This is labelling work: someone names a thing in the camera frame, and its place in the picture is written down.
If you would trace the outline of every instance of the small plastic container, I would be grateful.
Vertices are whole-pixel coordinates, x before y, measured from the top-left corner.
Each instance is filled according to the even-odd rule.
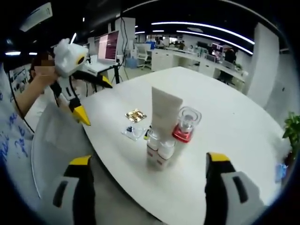
[[[165,142],[160,142],[158,151],[157,151],[157,160],[156,165],[159,169],[163,170],[168,166],[172,155],[174,154],[174,147],[176,141],[174,139],[167,140]]]
[[[149,162],[155,163],[158,157],[158,147],[159,147],[160,136],[158,132],[154,130],[148,131],[147,140],[147,160]]]

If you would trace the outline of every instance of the ceiling light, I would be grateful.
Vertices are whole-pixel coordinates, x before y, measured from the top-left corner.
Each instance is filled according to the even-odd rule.
[[[21,52],[6,52],[6,55],[20,55]]]
[[[70,44],[74,42],[74,40],[75,40],[75,37],[76,37],[76,33],[73,35],[73,37],[72,37],[72,40],[71,40]]]
[[[223,28],[220,28],[220,27],[215,27],[215,26],[211,26],[211,25],[207,25],[207,24],[202,24],[202,23],[196,23],[196,22],[153,22],[152,25],[161,25],[161,24],[184,24],[184,25],[193,25],[193,26],[200,26],[200,27],[208,27],[208,28],[212,28],[212,29],[217,29],[217,30],[220,30],[220,31],[224,31],[226,33],[229,33],[229,34],[232,34],[234,36],[237,36],[239,38],[242,38],[243,40],[245,41],[248,41],[249,43],[251,44],[255,44],[254,41],[240,35],[240,34],[237,34],[237,33],[234,33],[230,30],[226,30],[226,29],[223,29]]]
[[[186,34],[196,34],[196,35],[200,35],[200,36],[204,36],[204,37],[208,37],[208,38],[213,38],[213,39],[216,39],[216,40],[219,40],[219,41],[223,41],[223,42],[229,43],[229,44],[231,44],[231,45],[233,45],[233,46],[235,46],[235,47],[237,47],[237,48],[239,48],[239,49],[241,49],[241,50],[249,53],[250,55],[253,55],[253,52],[247,50],[246,48],[243,48],[243,47],[241,47],[241,46],[239,46],[239,45],[237,45],[235,43],[232,43],[230,41],[226,41],[226,40],[218,38],[218,37],[214,37],[214,36],[207,35],[207,34],[200,34],[200,33],[190,32],[190,31],[182,31],[182,30],[177,30],[177,32],[178,33],[186,33]]]

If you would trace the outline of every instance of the ceiling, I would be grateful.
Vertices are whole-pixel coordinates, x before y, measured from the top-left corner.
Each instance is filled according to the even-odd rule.
[[[51,2],[53,16],[27,32],[19,30],[23,21],[39,6]],[[249,39],[254,38],[254,28],[258,22],[264,23],[274,32],[272,26],[252,13],[240,7],[220,0],[185,0],[175,3],[168,0],[152,0],[152,3],[134,7],[147,2],[145,0],[30,0],[6,2],[0,8],[2,27],[0,36],[0,57],[11,63],[8,67],[16,67],[24,61],[30,60],[29,52],[39,52],[49,49],[62,38],[71,38],[76,32],[78,43],[86,43],[88,37],[107,32],[107,22],[124,12],[123,16],[136,18],[136,31],[165,30],[165,33],[175,33],[176,30],[188,30],[186,25],[151,25],[153,22],[182,21],[204,23],[224,28]],[[243,2],[250,8],[255,8],[252,1]],[[260,4],[260,13],[273,22],[268,8]],[[246,49],[253,50],[253,46],[233,35],[211,28],[200,27],[204,34],[216,36]],[[281,48],[285,47],[280,39]],[[6,57],[5,52],[18,50],[19,57]]]

